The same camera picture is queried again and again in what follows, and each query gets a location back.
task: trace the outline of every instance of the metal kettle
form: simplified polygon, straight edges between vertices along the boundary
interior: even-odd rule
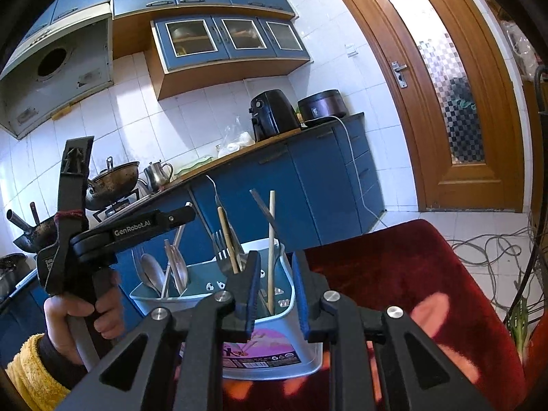
[[[164,171],[164,167],[169,167],[169,175]],[[173,175],[173,166],[171,164],[163,164],[161,160],[158,162],[150,162],[145,168],[146,186],[152,192],[158,192],[164,185],[168,184]]]

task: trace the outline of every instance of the checkered glass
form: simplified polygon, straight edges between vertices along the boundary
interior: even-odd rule
[[[483,162],[483,138],[457,48],[429,0],[390,0],[406,24],[432,79],[453,164]]]

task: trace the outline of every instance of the white tile floor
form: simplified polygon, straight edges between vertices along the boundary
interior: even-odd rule
[[[527,214],[507,213],[507,212],[402,212],[389,211],[382,217],[382,221],[388,226],[394,226],[402,222],[412,221],[414,219],[424,219],[438,229],[439,233],[445,237],[449,244],[453,244],[454,240],[469,240],[480,235],[492,234],[515,234],[524,229],[528,225]],[[374,231],[385,228],[380,222],[374,227]],[[473,242],[476,245],[484,248],[489,236],[475,239]],[[524,270],[527,266],[529,256],[531,254],[530,240],[527,237],[527,232],[522,232],[518,236],[507,237],[512,245],[518,245],[521,248],[521,254],[517,256],[517,263]],[[462,246],[455,250],[455,253],[462,259],[481,262],[484,261],[484,255],[470,246]],[[510,306],[515,294],[516,288],[514,281],[517,281],[519,269],[516,264],[516,258],[505,254],[497,244],[497,240],[491,240],[487,245],[487,255],[490,260],[496,260],[491,265],[493,269],[494,279],[497,282],[497,301],[504,306]],[[476,283],[483,290],[487,298],[493,297],[493,287],[491,277],[486,266],[469,266],[465,264],[469,273],[472,275]],[[528,304],[533,304],[539,301],[542,295],[542,289],[536,277],[531,280],[531,293],[529,295]],[[505,312],[495,307],[498,316],[504,318]],[[542,311],[535,312],[530,315],[530,320],[542,315]]]

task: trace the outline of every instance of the barcode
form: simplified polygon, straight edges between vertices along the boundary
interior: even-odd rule
[[[269,364],[266,362],[257,362],[257,363],[242,363],[246,368],[268,368]]]

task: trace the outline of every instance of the hand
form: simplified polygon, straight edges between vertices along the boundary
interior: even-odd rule
[[[95,320],[94,327],[104,339],[112,340],[123,334],[124,319],[119,282],[118,273],[113,272],[113,287],[97,300],[95,307],[72,294],[56,295],[48,298],[44,303],[49,340],[57,352],[72,363],[83,364],[69,331],[67,315],[87,317],[97,310],[102,315]]]

